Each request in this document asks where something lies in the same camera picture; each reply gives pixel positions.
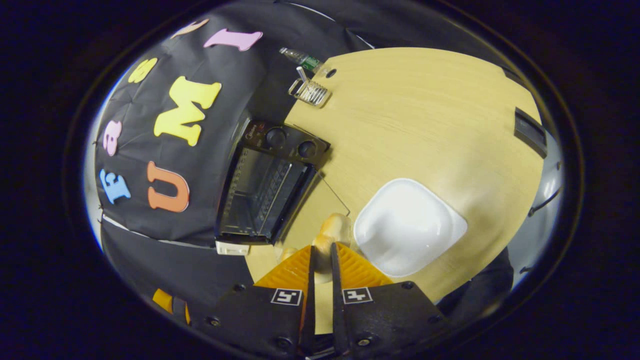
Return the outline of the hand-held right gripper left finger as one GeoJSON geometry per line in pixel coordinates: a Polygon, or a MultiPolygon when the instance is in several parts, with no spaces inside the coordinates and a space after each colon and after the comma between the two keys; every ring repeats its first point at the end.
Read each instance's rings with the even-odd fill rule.
{"type": "Polygon", "coordinates": [[[299,249],[254,284],[192,306],[192,327],[243,358],[299,358],[314,344],[316,248],[299,249]]]}

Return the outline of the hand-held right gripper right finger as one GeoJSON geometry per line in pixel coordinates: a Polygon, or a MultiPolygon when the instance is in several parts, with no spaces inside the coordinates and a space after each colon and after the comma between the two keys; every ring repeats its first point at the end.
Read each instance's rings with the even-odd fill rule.
{"type": "Polygon", "coordinates": [[[331,247],[333,336],[346,358],[409,358],[436,347],[448,319],[414,281],[394,282],[342,243],[331,247]]]}

